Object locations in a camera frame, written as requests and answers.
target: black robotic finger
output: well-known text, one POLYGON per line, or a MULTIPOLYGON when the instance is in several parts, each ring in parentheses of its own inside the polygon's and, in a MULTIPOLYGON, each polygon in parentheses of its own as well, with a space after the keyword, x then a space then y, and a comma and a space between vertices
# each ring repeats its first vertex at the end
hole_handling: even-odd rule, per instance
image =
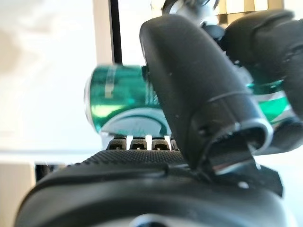
POLYGON ((215 141, 243 134, 252 152, 270 144, 272 128, 203 29, 182 16, 164 15, 142 25, 140 41, 160 105, 192 168, 202 166, 215 141))
POLYGON ((256 50, 260 48, 255 44, 259 30, 268 28, 273 22, 289 21, 293 17, 292 11, 282 9, 255 12, 241 17, 226 28, 222 48, 233 61, 240 61, 244 65, 258 64, 259 54, 256 54, 256 50))
POLYGON ((147 142, 144 137, 135 137, 131 142, 130 150, 147 150, 147 142))
POLYGON ((169 144, 162 137, 152 138, 151 149, 152 150, 170 150, 169 144))
POLYGON ((116 137, 113 140, 111 140, 106 150, 114 150, 114 149, 126 149, 126 138, 116 137))
POLYGON ((290 119, 275 130, 271 145, 256 155, 285 153, 299 148, 302 144, 303 123, 298 119, 290 119))
POLYGON ((255 83, 283 79, 288 100, 303 119, 303 20, 294 20, 288 10, 252 13, 226 29, 222 44, 233 61, 264 72, 262 77, 252 75, 255 83))

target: robotic hand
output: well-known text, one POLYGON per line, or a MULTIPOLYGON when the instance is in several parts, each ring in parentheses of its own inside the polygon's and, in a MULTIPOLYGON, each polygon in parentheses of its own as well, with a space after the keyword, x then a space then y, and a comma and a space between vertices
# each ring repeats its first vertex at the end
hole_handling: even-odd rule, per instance
MULTIPOLYGON (((301 117, 293 94, 298 90, 291 85, 302 72, 301 39, 281 39, 277 43, 285 44, 283 48, 272 44, 266 49, 283 67, 262 55, 264 45, 276 39, 273 31, 301 22, 285 17, 275 21, 272 13, 276 15, 252 14, 250 22, 244 18, 232 24, 223 48, 249 70, 252 66, 268 72, 266 79, 283 79, 301 117), (239 36, 237 27, 250 37, 244 45, 233 41, 239 36), (242 50, 250 51, 248 61, 242 50)), ((115 138, 106 150, 40 180, 21 204, 15 226, 295 227, 279 197, 283 187, 278 173, 252 156, 271 146, 273 129, 223 50, 207 32, 178 15, 145 22, 140 41, 150 81, 175 137, 173 150, 158 139, 153 150, 146 149, 144 139, 134 139, 127 150, 126 139, 115 138)))
MULTIPOLYGON (((301 146, 303 20, 294 20, 293 12, 288 10, 252 13, 227 27, 222 46, 233 62, 240 61, 250 71, 256 86, 273 85, 281 81, 295 113, 293 116, 281 114, 270 147, 260 154, 287 152, 301 146)), ((276 91, 276 95, 282 95, 277 97, 280 99, 285 96, 281 91, 276 91)))
POLYGON ((253 78, 255 98, 275 130, 270 146, 256 155, 288 152, 303 144, 303 20, 288 10, 246 15, 224 31, 216 25, 218 1, 167 0, 164 14, 179 14, 202 28, 244 66, 253 78))

